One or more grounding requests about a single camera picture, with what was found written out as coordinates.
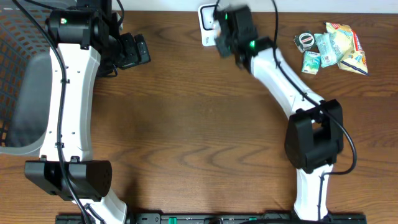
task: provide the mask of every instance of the white wall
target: white wall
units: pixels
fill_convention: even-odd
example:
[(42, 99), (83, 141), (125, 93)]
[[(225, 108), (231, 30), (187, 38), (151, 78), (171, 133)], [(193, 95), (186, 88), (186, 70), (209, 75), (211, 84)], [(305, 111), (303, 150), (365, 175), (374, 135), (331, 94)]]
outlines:
[[(125, 10), (197, 11), (204, 3), (216, 0), (121, 0)], [(271, 0), (221, 0), (221, 5), (250, 5), (252, 11), (274, 11)], [(276, 0), (281, 12), (365, 12), (398, 13), (398, 0)], [(113, 9), (119, 9), (113, 0)]]

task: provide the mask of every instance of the perforated basket side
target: perforated basket side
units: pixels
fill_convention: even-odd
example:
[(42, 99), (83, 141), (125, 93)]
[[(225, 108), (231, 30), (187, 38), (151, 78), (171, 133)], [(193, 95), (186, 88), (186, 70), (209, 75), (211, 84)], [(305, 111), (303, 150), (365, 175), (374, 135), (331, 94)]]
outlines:
[[(22, 0), (19, 2), (44, 27), (51, 10)], [(75, 4), (74, 0), (39, 2), (58, 8)], [(48, 51), (49, 45), (36, 27), (11, 0), (3, 0), (0, 3), (0, 146), (6, 146), (7, 133), (29, 59)]]

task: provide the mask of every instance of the gray laundry basket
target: gray laundry basket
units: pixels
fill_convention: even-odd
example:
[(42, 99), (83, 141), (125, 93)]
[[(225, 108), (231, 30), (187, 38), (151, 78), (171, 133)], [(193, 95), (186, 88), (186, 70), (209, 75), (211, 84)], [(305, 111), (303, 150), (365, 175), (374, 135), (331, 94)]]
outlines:
[[(51, 10), (19, 0), (44, 27)], [(74, 0), (38, 1), (67, 8)], [(0, 154), (39, 155), (49, 120), (49, 45), (11, 0), (0, 0)]]

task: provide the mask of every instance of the yellow snack bag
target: yellow snack bag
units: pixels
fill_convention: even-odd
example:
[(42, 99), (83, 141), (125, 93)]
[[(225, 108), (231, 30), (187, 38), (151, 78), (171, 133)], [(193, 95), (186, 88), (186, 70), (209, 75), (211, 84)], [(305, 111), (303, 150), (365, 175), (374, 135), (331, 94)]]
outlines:
[(350, 26), (329, 22), (326, 23), (326, 29), (329, 33), (336, 35), (335, 52), (342, 53), (342, 57), (338, 58), (338, 67), (349, 72), (369, 75), (365, 51), (355, 31)]

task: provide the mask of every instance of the wood grain surface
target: wood grain surface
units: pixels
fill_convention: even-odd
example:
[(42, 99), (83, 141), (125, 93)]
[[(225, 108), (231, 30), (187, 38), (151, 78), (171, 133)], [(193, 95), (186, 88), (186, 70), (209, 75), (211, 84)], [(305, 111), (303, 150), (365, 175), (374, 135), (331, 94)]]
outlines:
[[(255, 13), (261, 35), (274, 14)], [(279, 46), (300, 74), (293, 36), (323, 22), (349, 24), (366, 51), (365, 77), (323, 68), (305, 82), (338, 99), (358, 148), (358, 166), (332, 177), (328, 208), (363, 212), (369, 223), (398, 223), (398, 16), (281, 13)], [(290, 210), (296, 176), (284, 152), (287, 120), (269, 92), (234, 59), (201, 45), (195, 12), (127, 12), (124, 32), (146, 37), (152, 62), (95, 83), (91, 139), (110, 160), (112, 188), (135, 211), (262, 213)], [(335, 170), (351, 162), (347, 142)], [(0, 157), (0, 223), (54, 223), (77, 212), (24, 177), (29, 157)]]

